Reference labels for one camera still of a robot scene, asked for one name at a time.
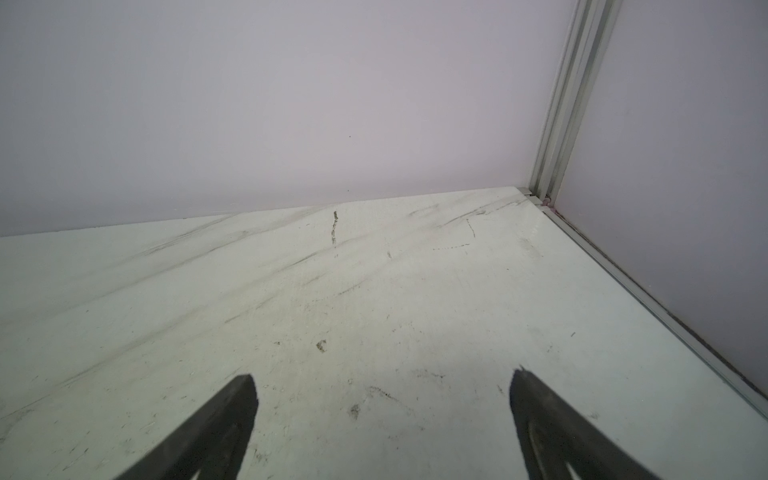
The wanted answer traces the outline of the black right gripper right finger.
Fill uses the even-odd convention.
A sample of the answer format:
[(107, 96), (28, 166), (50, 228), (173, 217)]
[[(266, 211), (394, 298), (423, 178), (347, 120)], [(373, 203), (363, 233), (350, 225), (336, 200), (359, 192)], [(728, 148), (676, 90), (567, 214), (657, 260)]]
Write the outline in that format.
[(655, 479), (533, 372), (514, 371), (509, 402), (530, 479)]

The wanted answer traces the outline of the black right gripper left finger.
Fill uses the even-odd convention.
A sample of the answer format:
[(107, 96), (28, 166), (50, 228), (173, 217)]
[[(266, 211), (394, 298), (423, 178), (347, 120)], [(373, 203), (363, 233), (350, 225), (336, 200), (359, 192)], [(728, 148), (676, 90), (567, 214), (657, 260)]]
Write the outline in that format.
[(259, 400), (254, 379), (238, 375), (120, 479), (235, 479)]

